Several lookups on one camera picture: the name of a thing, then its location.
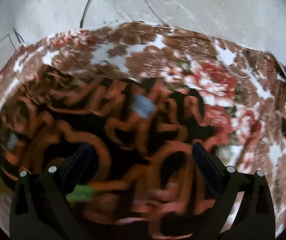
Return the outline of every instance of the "concrete wall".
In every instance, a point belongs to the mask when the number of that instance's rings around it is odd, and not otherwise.
[[[87,0],[0,0],[0,39],[25,42],[77,29]],[[286,0],[92,0],[84,28],[145,20],[177,25],[272,52],[286,65]]]

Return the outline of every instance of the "brown floral pattern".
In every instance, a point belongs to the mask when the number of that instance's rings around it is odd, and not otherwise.
[[[107,51],[108,57],[125,56],[127,54],[128,45],[118,44],[113,49]]]
[[[186,70],[179,65],[180,62],[170,48],[147,46],[143,52],[132,52],[131,57],[126,58],[125,66],[133,78],[139,81],[142,78],[161,77],[170,86],[184,84]]]

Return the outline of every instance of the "gray screw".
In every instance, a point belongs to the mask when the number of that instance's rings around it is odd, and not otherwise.
[[[57,171],[57,168],[55,166],[52,166],[48,169],[49,173],[54,173],[55,171]]]
[[[233,166],[227,166],[226,169],[229,173],[235,172],[235,168]]]
[[[264,176],[264,172],[263,172],[263,171],[257,171],[257,174],[258,174],[260,177],[263,177],[263,176]]]
[[[21,173],[20,173],[20,176],[21,177],[25,177],[27,175],[27,171],[22,171]]]

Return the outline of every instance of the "green object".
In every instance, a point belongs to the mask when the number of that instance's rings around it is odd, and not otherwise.
[[[95,190],[88,186],[76,185],[71,194],[66,195],[68,202],[90,201],[95,196]]]

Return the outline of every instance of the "electrical wire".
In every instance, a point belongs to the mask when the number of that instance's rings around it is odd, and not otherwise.
[[[13,28],[13,31],[14,31],[14,34],[15,34],[15,36],[16,36],[16,39],[18,40],[18,43],[19,43],[20,45],[24,45],[25,41],[24,41],[24,39],[22,38],[22,36],[16,31],[15,28]]]
[[[85,6],[85,9],[84,9],[84,12],[83,12],[83,15],[82,15],[82,19],[79,23],[79,28],[83,28],[83,24],[84,24],[84,20],[85,20],[85,17],[86,17],[86,14],[87,14],[87,10],[89,8],[89,5],[91,3],[92,0],[88,0],[87,3],[86,3],[86,6]]]
[[[148,0],[144,0],[144,1],[145,1],[145,3],[147,4],[148,8],[151,10],[151,12],[155,15],[155,17],[158,18],[158,20],[159,20],[161,23],[167,25],[160,17],[158,17],[158,15],[155,13],[155,11],[153,10],[153,8],[152,8],[151,5],[149,4]]]
[[[209,39],[209,41],[211,41],[212,44],[215,44],[215,40],[213,39],[213,37],[208,36],[208,35],[205,35],[205,36]],[[215,46],[213,46],[213,49],[216,51],[216,54],[219,55],[219,52],[217,51],[217,49],[215,48]],[[224,68],[226,68],[226,70],[227,70],[229,73],[231,73],[233,76],[238,77],[238,78],[248,78],[248,77],[250,77],[249,74],[246,75],[246,76],[240,76],[240,75],[234,73],[234,72],[230,69],[229,66],[226,66],[226,64],[224,63],[224,61],[222,61],[221,59],[218,59],[218,60],[221,62],[221,64],[224,66]]]

